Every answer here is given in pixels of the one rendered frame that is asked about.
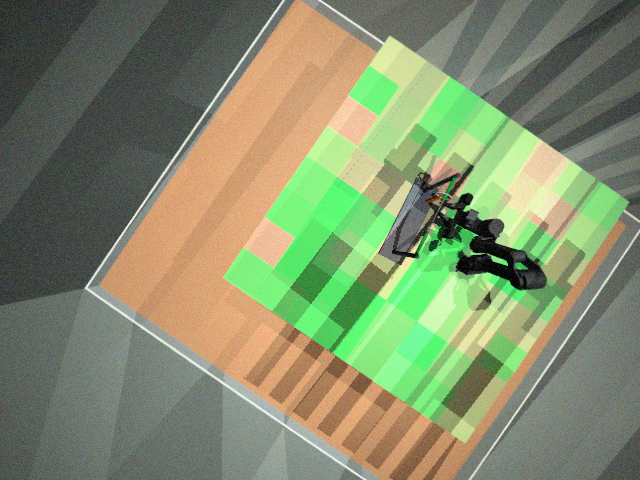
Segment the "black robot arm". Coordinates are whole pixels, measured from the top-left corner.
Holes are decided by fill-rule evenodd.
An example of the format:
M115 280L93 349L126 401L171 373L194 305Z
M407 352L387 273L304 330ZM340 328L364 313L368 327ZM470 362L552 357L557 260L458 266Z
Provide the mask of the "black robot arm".
M479 212L470 209L469 215L462 225L478 235L471 239L470 248L473 253L471 257L462 257L456 268L466 275L490 273L500 278L510 281L511 286L519 291L543 289L547 283L547 278L540 266L533 261L525 251L510 248L495 243L497 237L504 230L504 223L501 219L480 220ZM474 220L478 220L473 229ZM473 229L473 230L472 230ZM489 254L489 255L488 255ZM508 266L493 262L492 256L503 259ZM516 269L515 263L522 263L528 269Z

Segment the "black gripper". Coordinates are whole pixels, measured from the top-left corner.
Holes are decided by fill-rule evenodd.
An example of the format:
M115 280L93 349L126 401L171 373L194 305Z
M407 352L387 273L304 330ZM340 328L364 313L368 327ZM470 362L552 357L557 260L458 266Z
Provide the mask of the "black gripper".
M446 238L446 239L453 239L457 233L457 229L455 229L456 225L459 225L461 227L464 228L464 225L460 224L463 221L465 221L465 218L469 215L469 212L464 211L464 209L466 208L466 206L470 205L471 201L473 199L473 195L470 193L466 193L461 195L459 201L457 203L446 203L443 202L442 205L455 210L457 209L457 213L453 218L448 217L447 215L443 214L442 212L438 212L438 215L440 216L440 218L442 219L442 221L444 222L444 227L448 227L449 229L444 229L441 237ZM466 228L464 228L466 229Z

